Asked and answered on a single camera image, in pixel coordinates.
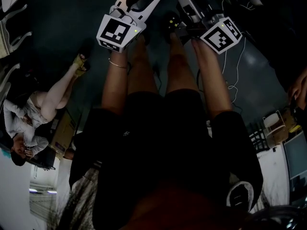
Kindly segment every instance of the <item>person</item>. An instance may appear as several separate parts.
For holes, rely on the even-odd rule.
[[[166,17],[180,22],[174,13]],[[90,189],[85,182],[74,185],[58,229],[86,228],[85,222],[110,230],[239,229],[257,202],[260,165],[241,116],[232,111],[216,54],[203,41],[192,40],[211,138],[174,29],[165,24],[170,43],[165,97],[158,93],[143,35],[128,75],[127,50],[111,53],[101,109],[91,110],[74,139],[70,185],[84,178],[96,160],[99,175],[85,176],[96,182]]]
[[[89,41],[85,41],[66,74],[48,92],[32,93],[23,108],[9,100],[4,101],[5,129],[13,139],[11,157],[16,165],[23,166],[26,159],[33,158],[47,147],[47,139],[36,136],[35,130],[51,122],[57,110],[66,106],[73,84],[89,68],[84,65],[89,52]]]

